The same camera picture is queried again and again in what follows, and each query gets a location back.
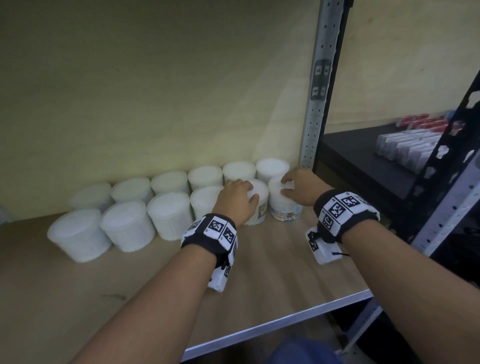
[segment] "human hand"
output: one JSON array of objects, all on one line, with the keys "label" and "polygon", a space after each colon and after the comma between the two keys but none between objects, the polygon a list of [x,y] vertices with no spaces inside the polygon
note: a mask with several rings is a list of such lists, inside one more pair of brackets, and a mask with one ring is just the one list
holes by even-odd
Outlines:
[{"label": "human hand", "polygon": [[254,194],[251,199],[247,197],[247,192],[252,188],[253,185],[248,181],[226,181],[225,187],[218,194],[212,212],[232,219],[238,228],[247,222],[257,209],[259,195]]},{"label": "human hand", "polygon": [[311,170],[304,168],[295,168],[287,172],[281,182],[287,183],[289,181],[295,183],[295,189],[284,188],[280,193],[302,206],[313,206],[320,195],[333,189]]}]

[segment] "wall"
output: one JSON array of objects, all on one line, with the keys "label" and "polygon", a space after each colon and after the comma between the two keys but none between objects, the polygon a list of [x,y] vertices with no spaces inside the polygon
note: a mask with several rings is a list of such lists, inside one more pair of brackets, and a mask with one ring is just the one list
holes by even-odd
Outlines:
[{"label": "wall", "polygon": [[90,183],[296,164],[318,0],[0,5],[0,202],[62,212]]},{"label": "wall", "polygon": [[480,1],[355,0],[326,133],[454,109],[480,69]]}]

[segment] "forearm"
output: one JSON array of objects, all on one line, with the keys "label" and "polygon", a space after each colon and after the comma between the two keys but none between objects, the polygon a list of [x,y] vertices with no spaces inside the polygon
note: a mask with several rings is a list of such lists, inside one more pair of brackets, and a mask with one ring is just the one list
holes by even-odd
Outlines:
[{"label": "forearm", "polygon": [[216,257],[197,245],[183,248],[97,332],[73,363],[178,363],[215,263]]},{"label": "forearm", "polygon": [[480,292],[373,220],[342,242],[375,298],[428,363],[469,363],[480,347]]}]

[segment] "cotton buds container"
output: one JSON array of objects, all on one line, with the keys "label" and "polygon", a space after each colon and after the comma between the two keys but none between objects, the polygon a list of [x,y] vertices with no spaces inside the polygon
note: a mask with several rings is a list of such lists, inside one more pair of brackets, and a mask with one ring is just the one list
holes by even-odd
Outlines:
[{"label": "cotton buds container", "polygon": [[265,158],[257,162],[257,179],[268,184],[274,176],[284,175],[290,169],[286,160],[276,158]]},{"label": "cotton buds container", "polygon": [[98,208],[100,212],[104,212],[115,203],[110,196],[111,189],[108,182],[85,187],[73,195],[68,204],[76,209]]},{"label": "cotton buds container", "polygon": [[147,205],[154,194],[146,177],[130,178],[113,186],[110,195],[116,202],[142,200]]},{"label": "cotton buds container", "polygon": [[195,213],[195,219],[212,212],[216,198],[222,189],[223,186],[207,186],[193,191],[190,196],[190,203]]},{"label": "cotton buds container", "polygon": [[302,206],[283,196],[280,191],[284,188],[295,189],[294,182],[282,184],[283,175],[273,177],[268,183],[269,211],[274,218],[280,221],[293,221],[301,215]]},{"label": "cotton buds container", "polygon": [[257,225],[265,220],[268,202],[268,187],[260,180],[250,180],[250,183],[253,185],[253,190],[248,191],[248,198],[251,198],[254,194],[258,194],[260,200],[257,209],[255,210],[255,214],[245,223],[245,225]]},{"label": "cotton buds container", "polygon": [[251,162],[231,162],[223,166],[223,176],[225,181],[232,180],[252,180],[255,178],[257,168]]},{"label": "cotton buds container", "polygon": [[49,228],[47,237],[75,262],[88,262],[101,256],[112,242],[100,229],[100,210],[89,208],[61,216]]},{"label": "cotton buds container", "polygon": [[190,198],[185,192],[159,195],[150,201],[147,211],[156,230],[165,240],[180,239],[193,224]]},{"label": "cotton buds container", "polygon": [[173,170],[159,174],[152,179],[152,189],[155,194],[183,191],[190,194],[188,176],[182,170]]},{"label": "cotton buds container", "polygon": [[223,172],[217,166],[195,168],[188,173],[192,191],[205,186],[223,186]]},{"label": "cotton buds container", "polygon": [[142,249],[155,236],[145,203],[140,200],[113,205],[103,215],[100,227],[126,253]]}]

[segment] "person's left hand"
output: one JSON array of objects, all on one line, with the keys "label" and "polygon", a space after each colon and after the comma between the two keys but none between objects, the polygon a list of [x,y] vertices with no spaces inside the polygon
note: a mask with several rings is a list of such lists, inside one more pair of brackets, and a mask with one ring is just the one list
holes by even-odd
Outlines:
[{"label": "person's left hand", "polygon": [[251,199],[247,197],[247,192],[252,188],[253,185],[248,181],[226,181],[212,212],[232,219],[238,228],[247,222],[257,209],[259,195],[254,194]]}]

